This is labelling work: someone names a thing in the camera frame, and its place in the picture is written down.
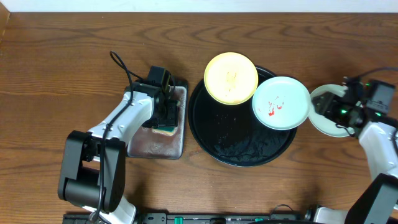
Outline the green scouring sponge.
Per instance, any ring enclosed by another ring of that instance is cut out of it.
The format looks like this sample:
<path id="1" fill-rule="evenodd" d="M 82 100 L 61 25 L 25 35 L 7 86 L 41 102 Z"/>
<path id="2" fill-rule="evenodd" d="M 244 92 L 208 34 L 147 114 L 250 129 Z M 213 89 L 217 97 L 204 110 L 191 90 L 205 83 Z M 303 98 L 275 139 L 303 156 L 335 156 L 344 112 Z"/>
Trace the green scouring sponge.
<path id="1" fill-rule="evenodd" d="M 166 136 L 173 136 L 177 132 L 177 129 L 178 127 L 176 126 L 160 126 L 158 128 L 153 128 L 152 132 Z"/>

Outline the light green plate with red stain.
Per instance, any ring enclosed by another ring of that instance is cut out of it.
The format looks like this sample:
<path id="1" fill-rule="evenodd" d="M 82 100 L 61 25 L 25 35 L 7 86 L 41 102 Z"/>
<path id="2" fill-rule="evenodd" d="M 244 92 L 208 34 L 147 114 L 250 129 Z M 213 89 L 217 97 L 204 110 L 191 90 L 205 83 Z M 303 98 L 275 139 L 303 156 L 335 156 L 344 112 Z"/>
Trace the light green plate with red stain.
<path id="1" fill-rule="evenodd" d="M 262 82 L 252 98 L 252 110 L 264 126 L 275 130 L 294 129 L 310 112 L 310 94 L 300 81 L 273 77 Z"/>

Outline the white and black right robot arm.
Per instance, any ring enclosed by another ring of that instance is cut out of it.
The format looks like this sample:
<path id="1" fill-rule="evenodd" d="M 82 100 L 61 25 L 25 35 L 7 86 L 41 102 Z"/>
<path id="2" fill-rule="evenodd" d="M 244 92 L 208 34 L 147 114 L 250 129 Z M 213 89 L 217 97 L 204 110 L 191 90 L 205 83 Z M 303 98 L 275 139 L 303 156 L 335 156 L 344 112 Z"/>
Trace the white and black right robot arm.
<path id="1" fill-rule="evenodd" d="M 357 78 L 343 85 L 322 85 L 311 93 L 310 121 L 331 135 L 345 130 L 365 151 L 372 182 L 348 210 L 317 206 L 312 223 L 387 223 L 397 208 L 397 120 L 388 117 L 395 86 L 379 80 L 363 84 Z"/>

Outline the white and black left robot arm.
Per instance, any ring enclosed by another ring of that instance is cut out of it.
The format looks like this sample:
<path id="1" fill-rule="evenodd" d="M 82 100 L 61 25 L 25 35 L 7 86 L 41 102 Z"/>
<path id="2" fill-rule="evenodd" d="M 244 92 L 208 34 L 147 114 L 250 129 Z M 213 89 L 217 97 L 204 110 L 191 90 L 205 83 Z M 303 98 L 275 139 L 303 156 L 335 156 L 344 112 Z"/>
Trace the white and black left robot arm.
<path id="1" fill-rule="evenodd" d="M 66 141 L 58 197 L 90 211 L 89 222 L 133 223 L 136 208 L 124 193 L 127 147 L 141 126 L 159 127 L 174 113 L 168 84 L 133 82 L 117 107 L 87 132 L 72 131 Z"/>

